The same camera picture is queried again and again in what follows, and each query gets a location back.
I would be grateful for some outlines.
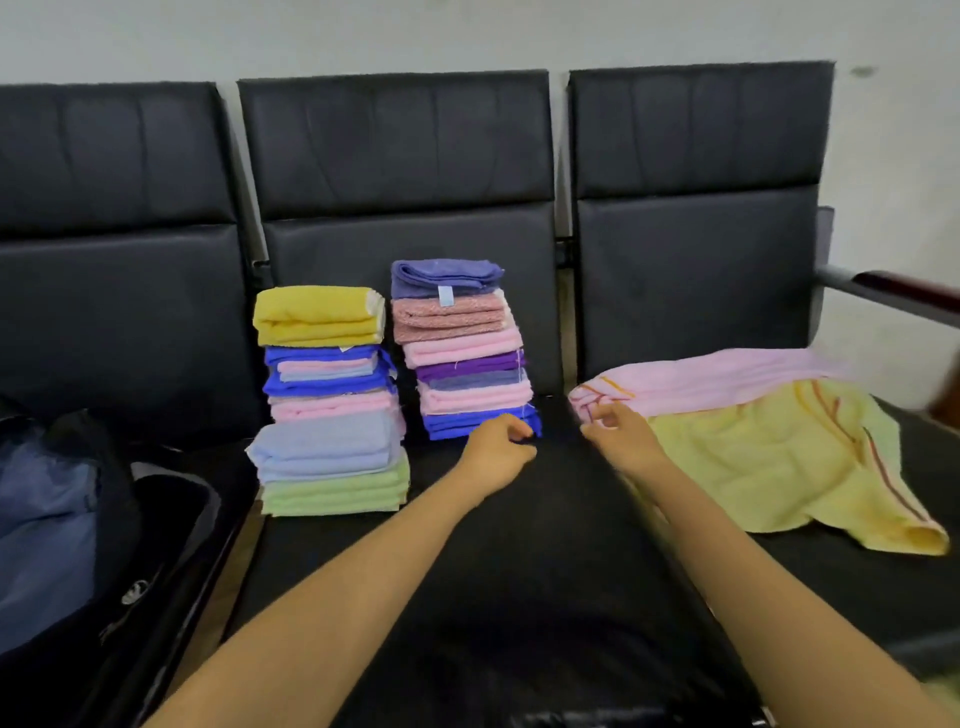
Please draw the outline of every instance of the metal armrest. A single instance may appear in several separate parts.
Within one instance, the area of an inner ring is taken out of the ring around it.
[[[817,269],[817,280],[861,299],[960,328],[960,290],[886,271],[854,274],[834,265]]]

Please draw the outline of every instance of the bag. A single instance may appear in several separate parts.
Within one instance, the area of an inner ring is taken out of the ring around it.
[[[0,442],[38,426],[0,398]],[[123,644],[132,614],[162,602],[165,580],[209,534],[220,505],[197,476],[134,460],[133,450],[86,411],[50,424],[43,444],[56,454],[96,465],[93,596],[28,642],[0,654],[0,692],[9,725],[72,723],[94,692],[98,668]]]

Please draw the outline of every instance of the white towel label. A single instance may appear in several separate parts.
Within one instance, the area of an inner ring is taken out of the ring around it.
[[[446,308],[453,305],[453,288],[448,285],[438,285],[437,291],[440,293],[440,305]]]

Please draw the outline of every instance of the pink towel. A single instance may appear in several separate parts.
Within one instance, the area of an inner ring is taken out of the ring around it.
[[[395,299],[391,306],[394,308],[395,321],[427,328],[426,324],[420,324],[417,321],[431,318],[446,319],[450,316],[478,311],[495,313],[504,309],[505,299],[503,291],[498,290],[481,296],[458,296],[453,300],[453,305],[448,306],[440,305],[440,299]]]
[[[416,369],[430,364],[445,364],[450,361],[479,359],[498,353],[515,352],[523,348],[520,331],[514,326],[501,331],[476,333],[440,341],[417,341],[403,347],[407,367]]]
[[[373,412],[399,406],[396,394],[385,389],[362,395],[334,397],[270,397],[270,414],[276,422],[308,420],[313,417],[338,417],[354,412]]]
[[[511,409],[526,404],[534,396],[530,380],[493,387],[439,391],[421,382],[420,413],[424,415],[452,415],[458,412],[486,412],[491,409]]]
[[[483,313],[463,313],[460,316],[483,316]],[[492,323],[474,324],[472,326],[461,326],[456,328],[415,328],[408,324],[402,324],[400,321],[394,323],[394,341],[398,344],[412,344],[415,341],[439,341],[441,339],[454,339],[458,336],[471,336],[475,333],[487,333],[488,331],[502,331],[507,327],[507,320],[503,313],[498,313],[499,319]]]
[[[356,369],[364,364],[372,364],[376,354],[369,359],[342,359],[339,361],[281,361],[276,365],[276,370],[281,374],[326,374],[329,372],[339,372],[344,369]]]
[[[743,404],[800,379],[845,378],[811,349],[726,349],[677,361],[625,364],[573,389],[567,398],[583,422],[589,408],[622,401],[644,417]]]

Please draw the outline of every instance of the black chair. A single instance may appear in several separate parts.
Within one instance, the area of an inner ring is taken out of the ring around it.
[[[495,260],[544,422],[540,456],[455,530],[338,725],[598,708],[749,724],[752,687],[563,399],[546,73],[244,81],[240,93],[276,284],[387,294],[398,258]],[[409,379],[402,396],[415,496],[463,441],[425,441]],[[267,519],[228,632],[386,517]]]
[[[0,393],[41,418],[89,408],[172,446],[222,507],[88,684],[45,686],[64,724],[156,705],[256,492],[263,422],[245,256],[213,84],[0,87]]]
[[[817,267],[832,78],[824,62],[570,75],[581,379],[732,347],[805,347],[821,285],[960,326],[949,293]],[[956,543],[960,443],[887,410],[905,480]],[[960,665],[956,549],[868,551],[820,525],[757,540],[918,675]]]

